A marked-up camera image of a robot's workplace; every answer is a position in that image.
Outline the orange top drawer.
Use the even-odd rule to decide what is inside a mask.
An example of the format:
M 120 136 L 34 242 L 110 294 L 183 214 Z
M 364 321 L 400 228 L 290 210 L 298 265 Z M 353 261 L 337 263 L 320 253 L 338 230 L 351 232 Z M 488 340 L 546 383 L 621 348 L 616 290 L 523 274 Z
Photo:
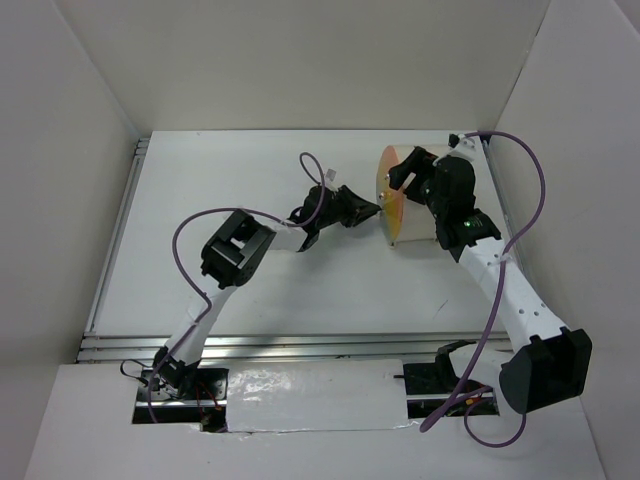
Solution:
M 387 146 L 380 157 L 377 171 L 377 180 L 386 181 L 388 178 L 389 170 L 397 166 L 401 162 L 399 154 L 394 145 Z

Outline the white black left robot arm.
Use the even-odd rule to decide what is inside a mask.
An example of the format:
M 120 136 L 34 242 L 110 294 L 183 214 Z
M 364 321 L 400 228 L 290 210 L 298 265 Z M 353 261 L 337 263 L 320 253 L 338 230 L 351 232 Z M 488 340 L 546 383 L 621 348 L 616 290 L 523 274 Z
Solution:
M 378 215 L 381 207 L 355 194 L 347 186 L 316 185 L 303 204 L 281 220 L 252 209 L 216 208 L 183 220 L 172 237 L 174 262 L 204 305 L 187 313 L 184 323 L 154 356 L 152 375 L 171 397 L 182 399 L 195 389 L 197 369 L 208 335 L 231 294 L 256 273 L 270 250 L 305 252 L 320 232 L 334 224 L 353 228 Z M 228 217 L 201 250 L 201 279 L 195 282 L 178 252 L 179 236 L 191 222 L 218 213 Z

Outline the cream cylindrical drawer organizer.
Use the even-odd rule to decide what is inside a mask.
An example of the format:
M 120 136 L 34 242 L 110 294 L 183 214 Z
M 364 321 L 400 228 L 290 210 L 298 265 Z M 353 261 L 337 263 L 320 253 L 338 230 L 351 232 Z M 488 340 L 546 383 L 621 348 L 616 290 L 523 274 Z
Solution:
M 394 145 L 401 162 L 416 146 Z M 416 204 L 404 195 L 401 233 L 394 243 L 435 240 L 438 226 L 450 226 L 475 210 L 476 176 L 472 162 L 448 155 L 446 145 L 419 146 L 434 153 L 435 175 L 426 184 L 426 204 Z

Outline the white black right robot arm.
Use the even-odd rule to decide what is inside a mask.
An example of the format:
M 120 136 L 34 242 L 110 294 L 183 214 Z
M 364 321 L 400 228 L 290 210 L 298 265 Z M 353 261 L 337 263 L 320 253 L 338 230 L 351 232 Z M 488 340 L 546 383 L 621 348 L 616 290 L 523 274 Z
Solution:
M 506 251 L 502 234 L 476 205 L 470 154 L 456 147 L 432 153 L 421 146 L 388 146 L 377 173 L 378 202 L 390 244 L 428 215 L 434 224 L 419 233 L 434 238 L 476 281 L 490 300 L 511 343 L 506 354 L 476 341 L 457 341 L 436 354 L 435 379 L 446 391 L 469 382 L 491 387 L 500 411 L 527 414 L 580 396 L 592 341 L 570 329 L 543 304 Z

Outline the orange drawer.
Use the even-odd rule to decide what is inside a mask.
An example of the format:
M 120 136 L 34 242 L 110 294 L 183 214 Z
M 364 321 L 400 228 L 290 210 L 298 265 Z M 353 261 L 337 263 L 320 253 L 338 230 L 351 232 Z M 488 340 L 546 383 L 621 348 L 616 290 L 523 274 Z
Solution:
M 394 190 L 389 186 L 389 177 L 382 174 L 376 180 L 376 195 L 382 213 L 388 219 L 400 221 L 403 215 L 403 190 Z
M 380 157 L 377 171 L 377 180 L 386 181 L 388 178 L 389 170 L 397 166 L 401 162 L 399 154 L 394 145 L 387 146 Z

